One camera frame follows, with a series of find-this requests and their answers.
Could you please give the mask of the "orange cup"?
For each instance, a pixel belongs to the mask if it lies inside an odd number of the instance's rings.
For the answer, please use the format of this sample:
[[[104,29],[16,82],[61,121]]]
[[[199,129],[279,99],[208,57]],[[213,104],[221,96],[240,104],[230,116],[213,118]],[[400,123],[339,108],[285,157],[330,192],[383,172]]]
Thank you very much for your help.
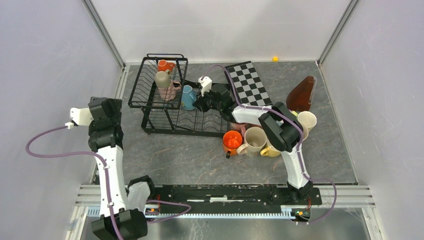
[[[225,157],[229,159],[231,156],[237,155],[237,149],[242,145],[243,137],[236,130],[227,131],[222,138],[222,148]]]

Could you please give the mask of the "yellow cup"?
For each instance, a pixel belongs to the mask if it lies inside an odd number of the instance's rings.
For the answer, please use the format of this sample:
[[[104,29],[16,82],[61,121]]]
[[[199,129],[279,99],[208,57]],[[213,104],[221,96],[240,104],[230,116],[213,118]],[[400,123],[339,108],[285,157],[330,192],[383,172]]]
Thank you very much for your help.
[[[266,144],[264,145],[264,148],[260,151],[260,155],[261,156],[265,156],[265,157],[270,157],[270,158],[274,158],[274,157],[278,157],[281,154],[281,152],[276,149],[269,140],[267,140]]]

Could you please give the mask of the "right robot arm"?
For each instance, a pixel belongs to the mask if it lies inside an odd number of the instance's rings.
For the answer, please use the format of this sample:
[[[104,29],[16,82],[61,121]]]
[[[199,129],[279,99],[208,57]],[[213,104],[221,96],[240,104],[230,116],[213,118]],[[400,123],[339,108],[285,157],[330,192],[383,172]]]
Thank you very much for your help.
[[[302,204],[309,198],[313,182],[303,160],[304,129],[282,102],[269,106],[240,104],[237,97],[231,95],[231,87],[227,83],[213,83],[210,87],[203,87],[200,83],[190,85],[195,88],[196,101],[193,105],[199,111],[216,110],[229,123],[261,126],[266,140],[283,157],[289,199],[295,204]]]

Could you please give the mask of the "yellow mug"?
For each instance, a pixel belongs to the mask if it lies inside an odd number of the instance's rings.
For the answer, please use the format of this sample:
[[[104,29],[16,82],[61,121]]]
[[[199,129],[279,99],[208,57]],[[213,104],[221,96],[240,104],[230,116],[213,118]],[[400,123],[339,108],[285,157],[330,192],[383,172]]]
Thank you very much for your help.
[[[291,111],[297,120],[310,132],[317,124],[317,117],[310,111]]]

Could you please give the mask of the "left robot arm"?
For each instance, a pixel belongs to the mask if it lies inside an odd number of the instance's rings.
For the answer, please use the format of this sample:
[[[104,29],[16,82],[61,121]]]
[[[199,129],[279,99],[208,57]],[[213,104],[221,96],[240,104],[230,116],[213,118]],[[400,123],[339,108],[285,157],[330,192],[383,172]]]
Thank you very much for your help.
[[[100,240],[137,240],[148,234],[146,204],[157,198],[153,180],[144,175],[125,184],[123,175],[122,100],[92,97],[88,145],[97,155],[100,184],[99,219],[91,223]]]

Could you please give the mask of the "tan tall cup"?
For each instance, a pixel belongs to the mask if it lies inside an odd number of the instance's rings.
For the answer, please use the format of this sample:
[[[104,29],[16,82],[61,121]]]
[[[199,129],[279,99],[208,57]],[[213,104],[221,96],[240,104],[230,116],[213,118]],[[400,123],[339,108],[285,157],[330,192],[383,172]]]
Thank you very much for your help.
[[[302,137],[302,141],[306,140],[309,136],[309,129],[302,124],[302,128],[303,128],[303,137]]]

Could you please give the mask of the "blue cup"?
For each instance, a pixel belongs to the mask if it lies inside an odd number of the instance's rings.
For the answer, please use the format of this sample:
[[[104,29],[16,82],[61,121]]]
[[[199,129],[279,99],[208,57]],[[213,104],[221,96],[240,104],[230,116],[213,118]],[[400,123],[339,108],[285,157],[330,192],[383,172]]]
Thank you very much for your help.
[[[197,94],[192,86],[184,85],[181,96],[181,106],[185,110],[194,110],[194,103],[197,100]]]

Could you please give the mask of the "pink floral mug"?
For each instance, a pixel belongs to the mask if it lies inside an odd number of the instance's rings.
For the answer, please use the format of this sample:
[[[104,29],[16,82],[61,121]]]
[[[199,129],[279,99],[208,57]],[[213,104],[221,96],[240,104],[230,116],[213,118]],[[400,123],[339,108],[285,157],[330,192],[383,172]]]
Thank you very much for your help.
[[[241,134],[242,137],[245,136],[246,130],[248,128],[247,123],[230,123],[230,129],[233,131],[237,131]]]

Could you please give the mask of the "cream mug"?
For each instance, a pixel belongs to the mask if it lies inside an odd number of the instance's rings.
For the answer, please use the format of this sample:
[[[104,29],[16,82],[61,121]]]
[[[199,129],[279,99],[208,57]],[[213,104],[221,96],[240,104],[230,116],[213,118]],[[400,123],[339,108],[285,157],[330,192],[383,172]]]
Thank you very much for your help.
[[[251,127],[244,134],[244,141],[236,150],[238,155],[254,157],[260,153],[267,143],[265,131],[260,127]]]

